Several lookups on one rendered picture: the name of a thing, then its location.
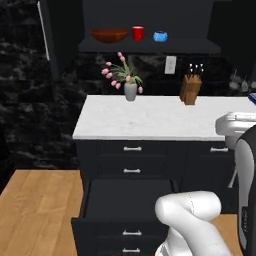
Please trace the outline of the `white wall socket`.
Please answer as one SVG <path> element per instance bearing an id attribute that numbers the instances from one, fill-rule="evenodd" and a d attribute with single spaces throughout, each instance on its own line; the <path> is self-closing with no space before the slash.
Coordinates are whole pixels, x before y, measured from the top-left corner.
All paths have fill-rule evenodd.
<path id="1" fill-rule="evenodd" d="M 174 74 L 175 73 L 175 68 L 176 68 L 176 61 L 177 57 L 176 56 L 167 56 L 166 61 L 165 61 L 165 74 Z"/>

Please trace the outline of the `wooden knife block with knives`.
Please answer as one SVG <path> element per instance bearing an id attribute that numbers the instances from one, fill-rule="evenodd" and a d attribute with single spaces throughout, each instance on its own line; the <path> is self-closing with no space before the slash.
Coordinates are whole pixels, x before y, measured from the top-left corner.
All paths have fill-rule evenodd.
<path id="1" fill-rule="evenodd" d="M 180 100 L 185 105 L 194 105 L 202 85 L 202 75 L 204 64 L 189 64 L 187 73 L 184 75 L 181 89 Z"/>

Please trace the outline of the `blue bowl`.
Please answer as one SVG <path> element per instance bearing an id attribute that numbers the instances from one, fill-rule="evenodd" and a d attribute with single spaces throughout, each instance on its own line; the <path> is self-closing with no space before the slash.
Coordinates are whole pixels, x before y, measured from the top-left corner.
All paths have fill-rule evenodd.
<path id="1" fill-rule="evenodd" d="M 153 34 L 153 40 L 155 42 L 166 42 L 168 39 L 168 33 L 165 31 L 156 31 Z"/>

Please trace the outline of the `dark open drawer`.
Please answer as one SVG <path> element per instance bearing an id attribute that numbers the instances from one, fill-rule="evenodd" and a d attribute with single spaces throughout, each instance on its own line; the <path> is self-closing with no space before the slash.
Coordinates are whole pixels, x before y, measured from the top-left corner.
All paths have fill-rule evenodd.
<path id="1" fill-rule="evenodd" d="M 155 214 L 156 200 L 173 192 L 169 180 L 96 180 L 86 184 L 80 213 L 71 219 L 78 256 L 97 256 L 99 237 L 165 240 L 168 227 Z M 123 236 L 124 230 L 142 236 Z"/>

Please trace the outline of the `dark open wall cabinet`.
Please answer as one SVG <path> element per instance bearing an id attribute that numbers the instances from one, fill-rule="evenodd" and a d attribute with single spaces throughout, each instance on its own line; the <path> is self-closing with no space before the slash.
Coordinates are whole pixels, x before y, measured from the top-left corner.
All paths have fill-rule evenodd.
<path id="1" fill-rule="evenodd" d="M 218 53 L 220 48 L 207 39 L 215 0 L 84 0 L 85 38 L 79 49 L 85 52 L 125 53 Z M 103 44 L 92 29 L 144 27 L 144 38 L 128 36 L 121 42 Z M 166 42 L 155 42 L 156 31 L 168 33 Z"/>

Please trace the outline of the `brown wooden bowl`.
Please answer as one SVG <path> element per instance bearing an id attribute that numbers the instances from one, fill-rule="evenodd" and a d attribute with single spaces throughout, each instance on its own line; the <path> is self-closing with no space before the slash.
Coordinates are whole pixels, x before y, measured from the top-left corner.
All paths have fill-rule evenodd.
<path id="1" fill-rule="evenodd" d="M 117 43 L 124 40 L 127 37 L 128 30 L 121 28 L 92 29 L 91 34 L 99 42 Z"/>

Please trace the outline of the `grey vase with pink tulips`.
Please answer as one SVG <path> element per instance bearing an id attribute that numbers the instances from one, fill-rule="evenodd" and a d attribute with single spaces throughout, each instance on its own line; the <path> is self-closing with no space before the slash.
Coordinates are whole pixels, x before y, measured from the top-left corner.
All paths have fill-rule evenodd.
<path id="1" fill-rule="evenodd" d="M 118 52 L 122 65 L 118 66 L 108 61 L 105 68 L 101 70 L 101 74 L 111 81 L 111 86 L 119 89 L 124 86 L 124 95 L 127 101 L 132 102 L 136 99 L 137 94 L 143 93 L 143 81 L 128 66 L 125 56 Z"/>

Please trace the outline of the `hanging grey kitchen utensils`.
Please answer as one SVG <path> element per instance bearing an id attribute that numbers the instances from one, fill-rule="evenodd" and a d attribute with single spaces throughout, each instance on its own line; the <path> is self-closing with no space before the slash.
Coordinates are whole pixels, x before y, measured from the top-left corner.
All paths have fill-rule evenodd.
<path id="1" fill-rule="evenodd" d="M 240 90 L 243 93 L 256 91 L 256 81 L 249 81 L 247 77 L 242 78 L 237 71 L 230 77 L 229 88 L 232 90 Z"/>

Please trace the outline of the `red cup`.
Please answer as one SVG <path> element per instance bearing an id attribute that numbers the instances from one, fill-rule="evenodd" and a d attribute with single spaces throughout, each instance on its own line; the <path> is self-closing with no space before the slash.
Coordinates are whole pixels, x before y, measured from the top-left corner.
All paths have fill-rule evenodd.
<path id="1" fill-rule="evenodd" d="M 132 37 L 133 40 L 139 42 L 144 37 L 144 27 L 143 26 L 133 26 L 132 27 Z"/>

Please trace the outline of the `dark drawer front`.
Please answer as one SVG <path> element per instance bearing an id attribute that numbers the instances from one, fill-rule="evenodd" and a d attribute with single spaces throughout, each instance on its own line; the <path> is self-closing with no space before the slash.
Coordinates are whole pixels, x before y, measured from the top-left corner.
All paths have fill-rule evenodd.
<path id="1" fill-rule="evenodd" d="M 123 147 L 142 147 L 141 152 L 123 151 Z M 167 146 L 160 141 L 102 141 L 99 143 L 99 152 L 101 155 L 146 155 L 146 156 L 165 156 L 167 154 Z"/>
<path id="2" fill-rule="evenodd" d="M 125 168 L 140 169 L 141 173 L 123 173 Z M 103 157 L 98 170 L 103 177 L 162 178 L 165 176 L 165 163 L 157 157 Z"/>
<path id="3" fill-rule="evenodd" d="M 226 153 L 221 153 L 221 152 L 210 152 L 210 148 L 215 147 L 215 148 L 228 148 L 225 145 L 224 141 L 192 141 L 190 143 L 189 147 L 189 152 L 193 155 L 198 155 L 198 156 L 228 156 L 232 157 L 233 156 L 233 151 L 228 150 Z"/>
<path id="4" fill-rule="evenodd" d="M 153 256 L 161 238 L 146 237 L 99 237 L 96 239 L 97 256 Z M 122 249 L 141 250 L 140 253 L 123 253 Z"/>

